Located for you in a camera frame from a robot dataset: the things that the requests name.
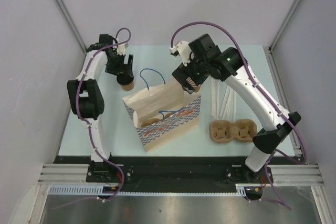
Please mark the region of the black cup lid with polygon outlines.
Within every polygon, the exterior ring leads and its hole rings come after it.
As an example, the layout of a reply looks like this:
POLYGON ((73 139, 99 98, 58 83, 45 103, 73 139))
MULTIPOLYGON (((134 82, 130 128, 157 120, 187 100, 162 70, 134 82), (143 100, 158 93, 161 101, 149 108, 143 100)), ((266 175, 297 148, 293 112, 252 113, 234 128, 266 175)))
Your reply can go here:
POLYGON ((117 75, 117 83, 121 86, 130 85, 134 80, 133 74, 120 73, 117 75))

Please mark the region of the single brown paper cup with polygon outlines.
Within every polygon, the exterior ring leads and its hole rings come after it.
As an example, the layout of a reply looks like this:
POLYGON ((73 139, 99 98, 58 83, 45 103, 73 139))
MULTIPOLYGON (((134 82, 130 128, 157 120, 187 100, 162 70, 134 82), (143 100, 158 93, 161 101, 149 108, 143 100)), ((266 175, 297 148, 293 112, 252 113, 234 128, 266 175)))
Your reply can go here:
POLYGON ((131 82, 131 83, 126 84, 126 85, 121 85, 121 88, 124 91, 131 91, 134 88, 134 82, 131 82))

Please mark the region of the blue checkered paper bag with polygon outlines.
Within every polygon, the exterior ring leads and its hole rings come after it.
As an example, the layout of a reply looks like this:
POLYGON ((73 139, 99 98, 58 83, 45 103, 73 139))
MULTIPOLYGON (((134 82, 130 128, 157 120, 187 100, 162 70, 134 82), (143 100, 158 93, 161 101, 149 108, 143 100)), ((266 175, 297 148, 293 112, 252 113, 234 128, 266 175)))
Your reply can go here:
POLYGON ((123 103, 148 153, 198 127, 201 94, 189 94, 175 80, 163 80, 124 97, 123 103))

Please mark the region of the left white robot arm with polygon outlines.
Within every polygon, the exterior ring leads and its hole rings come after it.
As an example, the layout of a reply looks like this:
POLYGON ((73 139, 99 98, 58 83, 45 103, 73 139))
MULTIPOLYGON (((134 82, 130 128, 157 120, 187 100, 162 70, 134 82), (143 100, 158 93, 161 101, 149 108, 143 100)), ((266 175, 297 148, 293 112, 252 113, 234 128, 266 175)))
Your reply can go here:
POLYGON ((104 99, 98 85, 102 72, 116 77, 125 91, 134 87, 133 55, 126 54, 128 41, 118 35, 101 34, 97 43, 86 50, 86 62, 79 76, 67 82, 71 110, 83 122, 91 145, 87 181, 110 182, 122 173, 111 161, 111 152, 104 142, 101 116, 104 99))

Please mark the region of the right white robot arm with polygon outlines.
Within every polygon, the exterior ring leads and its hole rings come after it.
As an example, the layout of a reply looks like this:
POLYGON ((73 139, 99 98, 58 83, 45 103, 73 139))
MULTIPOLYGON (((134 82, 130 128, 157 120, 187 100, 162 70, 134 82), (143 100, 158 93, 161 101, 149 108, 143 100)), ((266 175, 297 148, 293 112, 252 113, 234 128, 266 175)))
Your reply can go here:
POLYGON ((300 122, 300 114, 289 112, 264 90, 238 49, 229 47, 221 51, 209 34, 192 42, 180 41, 170 47, 170 53, 182 59, 172 76, 183 90, 192 94, 212 77, 232 88, 257 116, 262 129, 253 137, 254 147, 242 169, 243 179, 254 183, 278 145, 300 122))

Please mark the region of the stack of brown paper cups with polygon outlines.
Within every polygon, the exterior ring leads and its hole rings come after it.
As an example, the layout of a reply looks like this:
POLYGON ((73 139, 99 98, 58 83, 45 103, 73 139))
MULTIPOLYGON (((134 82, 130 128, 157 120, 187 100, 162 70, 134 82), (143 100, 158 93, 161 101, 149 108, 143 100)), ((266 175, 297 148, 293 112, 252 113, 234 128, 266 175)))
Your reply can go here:
POLYGON ((201 85, 195 86, 194 87, 194 93, 198 93, 201 89, 201 85))

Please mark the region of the white wrapped straw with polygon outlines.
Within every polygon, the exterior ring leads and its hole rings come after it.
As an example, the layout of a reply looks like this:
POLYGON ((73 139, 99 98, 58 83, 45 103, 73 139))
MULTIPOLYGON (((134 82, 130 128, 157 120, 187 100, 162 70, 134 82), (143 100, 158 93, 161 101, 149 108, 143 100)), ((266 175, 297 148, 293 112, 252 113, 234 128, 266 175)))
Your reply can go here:
POLYGON ((220 112, 220 109, 219 109, 219 104, 220 104, 220 98, 221 98, 221 83, 217 80, 216 81, 216 119, 218 120, 219 119, 219 112, 220 112))
POLYGON ((222 101, 221 110, 219 112, 219 117, 223 120, 225 115, 228 114, 232 99, 232 88, 230 86, 226 87, 224 98, 222 101))
POLYGON ((215 117, 215 80, 211 78, 211 116, 215 117))
POLYGON ((236 110, 237 110, 237 93, 232 89, 232 99, 228 114, 225 115, 224 119, 228 121, 236 121, 236 110))

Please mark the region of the brown cardboard cup carrier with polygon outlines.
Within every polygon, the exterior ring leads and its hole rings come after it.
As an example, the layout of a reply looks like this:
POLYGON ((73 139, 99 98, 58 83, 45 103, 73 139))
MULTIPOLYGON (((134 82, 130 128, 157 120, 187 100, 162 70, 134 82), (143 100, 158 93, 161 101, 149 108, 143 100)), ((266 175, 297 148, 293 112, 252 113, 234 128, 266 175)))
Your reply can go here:
POLYGON ((232 140, 250 143, 257 133, 257 125, 250 119, 237 120, 234 123, 228 120, 216 120, 209 125, 209 136, 218 144, 229 143, 232 140))

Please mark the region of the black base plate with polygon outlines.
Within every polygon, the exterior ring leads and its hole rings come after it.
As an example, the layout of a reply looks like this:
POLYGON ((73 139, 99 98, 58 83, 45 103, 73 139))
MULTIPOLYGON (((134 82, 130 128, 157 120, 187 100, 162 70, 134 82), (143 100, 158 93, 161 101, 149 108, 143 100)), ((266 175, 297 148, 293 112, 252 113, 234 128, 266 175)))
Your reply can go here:
POLYGON ((141 177, 165 179, 215 179, 225 183, 258 183, 262 178, 272 178, 271 165, 293 165, 284 157, 275 157, 257 172, 245 165, 245 157, 155 157, 117 156, 110 159, 124 172, 127 183, 141 177))

